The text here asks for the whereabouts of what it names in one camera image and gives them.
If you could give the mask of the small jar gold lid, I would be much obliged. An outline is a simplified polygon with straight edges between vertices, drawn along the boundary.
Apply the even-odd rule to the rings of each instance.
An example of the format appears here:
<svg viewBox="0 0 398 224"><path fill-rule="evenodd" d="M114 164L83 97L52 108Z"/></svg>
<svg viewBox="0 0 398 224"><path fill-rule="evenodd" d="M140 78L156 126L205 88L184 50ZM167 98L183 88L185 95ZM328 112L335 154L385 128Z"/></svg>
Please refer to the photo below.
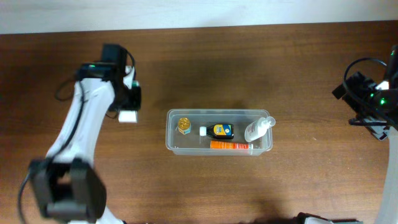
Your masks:
<svg viewBox="0 0 398 224"><path fill-rule="evenodd" d="M178 131L182 134L188 134L191 131L191 122L188 118L180 118L178 121Z"/></svg>

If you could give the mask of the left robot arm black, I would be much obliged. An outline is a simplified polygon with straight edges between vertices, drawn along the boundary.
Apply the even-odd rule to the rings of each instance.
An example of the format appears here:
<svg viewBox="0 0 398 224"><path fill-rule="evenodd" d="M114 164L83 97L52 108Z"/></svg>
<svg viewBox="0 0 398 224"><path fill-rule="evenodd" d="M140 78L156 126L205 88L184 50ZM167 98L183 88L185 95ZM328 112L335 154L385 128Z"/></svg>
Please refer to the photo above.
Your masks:
<svg viewBox="0 0 398 224"><path fill-rule="evenodd" d="M94 169L104 118L136 123L141 87L134 57L119 44L104 44L101 58L84 63L73 77L66 120L46 156L31 160L18 196L30 183L40 215L59 223L122 223L106 206L107 191Z"/></svg>

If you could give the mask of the white green Panadol box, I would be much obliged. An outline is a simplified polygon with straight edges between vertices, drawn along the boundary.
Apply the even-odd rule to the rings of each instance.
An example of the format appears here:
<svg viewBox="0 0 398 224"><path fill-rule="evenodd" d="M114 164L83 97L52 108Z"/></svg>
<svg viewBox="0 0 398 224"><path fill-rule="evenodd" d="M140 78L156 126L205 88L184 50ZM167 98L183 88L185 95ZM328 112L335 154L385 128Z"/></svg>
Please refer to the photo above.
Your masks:
<svg viewBox="0 0 398 224"><path fill-rule="evenodd" d="M120 123L137 123L137 111L120 111L118 121Z"/></svg>

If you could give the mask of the white spray bottle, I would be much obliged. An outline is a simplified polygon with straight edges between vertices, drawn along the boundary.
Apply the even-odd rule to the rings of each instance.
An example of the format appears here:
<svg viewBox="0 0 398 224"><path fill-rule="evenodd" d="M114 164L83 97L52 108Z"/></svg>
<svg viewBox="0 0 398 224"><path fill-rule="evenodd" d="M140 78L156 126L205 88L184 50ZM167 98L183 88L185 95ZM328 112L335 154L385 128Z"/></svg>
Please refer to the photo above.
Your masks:
<svg viewBox="0 0 398 224"><path fill-rule="evenodd" d="M269 128L275 125L276 121L273 117L261 117L247 126L244 132L246 142L252 142L263 137Z"/></svg>

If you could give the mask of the dark bottle white cap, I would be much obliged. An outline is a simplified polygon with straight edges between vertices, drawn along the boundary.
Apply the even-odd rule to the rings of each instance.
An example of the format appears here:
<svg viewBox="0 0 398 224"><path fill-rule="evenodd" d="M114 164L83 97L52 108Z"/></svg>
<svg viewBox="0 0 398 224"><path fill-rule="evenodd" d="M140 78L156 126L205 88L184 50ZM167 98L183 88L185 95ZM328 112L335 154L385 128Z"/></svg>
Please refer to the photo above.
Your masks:
<svg viewBox="0 0 398 224"><path fill-rule="evenodd" d="M201 126L199 129L200 136L209 136L214 139L233 139L234 125L228 123L218 123L212 126Z"/></svg>

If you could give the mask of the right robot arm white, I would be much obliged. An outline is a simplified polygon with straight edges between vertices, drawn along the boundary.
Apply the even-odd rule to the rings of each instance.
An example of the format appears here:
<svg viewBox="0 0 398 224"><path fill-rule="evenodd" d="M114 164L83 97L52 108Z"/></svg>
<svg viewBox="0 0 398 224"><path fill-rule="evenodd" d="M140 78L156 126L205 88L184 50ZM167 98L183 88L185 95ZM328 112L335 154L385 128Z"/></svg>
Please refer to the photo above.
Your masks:
<svg viewBox="0 0 398 224"><path fill-rule="evenodd" d="M382 82L376 83L361 72L348 75L351 67L364 61L385 66ZM397 223L397 46L392 46L387 63L371 57L351 62L344 72L342 83L332 94L356 112L356 116L348 120L349 125L365 127L376 139L389 141L381 207L375 222Z"/></svg>

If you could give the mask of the orange tablet tube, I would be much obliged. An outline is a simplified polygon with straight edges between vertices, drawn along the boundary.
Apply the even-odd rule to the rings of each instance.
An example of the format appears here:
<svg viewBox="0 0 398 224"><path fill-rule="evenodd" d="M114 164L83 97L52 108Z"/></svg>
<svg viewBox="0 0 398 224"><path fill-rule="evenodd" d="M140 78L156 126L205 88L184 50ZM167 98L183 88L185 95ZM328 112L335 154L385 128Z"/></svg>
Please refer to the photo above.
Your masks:
<svg viewBox="0 0 398 224"><path fill-rule="evenodd" d="M243 144L226 141L211 141L210 149L252 149L252 144Z"/></svg>

